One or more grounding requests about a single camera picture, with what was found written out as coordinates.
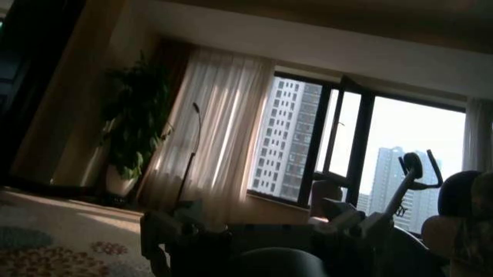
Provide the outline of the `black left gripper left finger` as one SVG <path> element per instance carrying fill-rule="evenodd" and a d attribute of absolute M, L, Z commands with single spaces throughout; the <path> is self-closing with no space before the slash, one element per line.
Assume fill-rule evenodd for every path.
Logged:
<path fill-rule="evenodd" d="M 142 256 L 155 276 L 173 276 L 167 255 L 174 246 L 186 244 L 205 231 L 201 216 L 202 202 L 181 201 L 170 212 L 147 211 L 141 217 Z"/>

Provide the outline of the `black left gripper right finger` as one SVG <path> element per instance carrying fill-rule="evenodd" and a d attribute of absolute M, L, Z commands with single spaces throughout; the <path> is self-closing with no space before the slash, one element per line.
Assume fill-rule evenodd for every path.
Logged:
<path fill-rule="evenodd" d="M 338 233 L 362 235 L 364 228 L 361 224 L 366 219 L 364 211 L 358 211 L 350 203 L 329 198 L 322 199 L 321 207 L 328 222 L 320 223 L 314 227 L 316 235 L 334 235 Z"/>

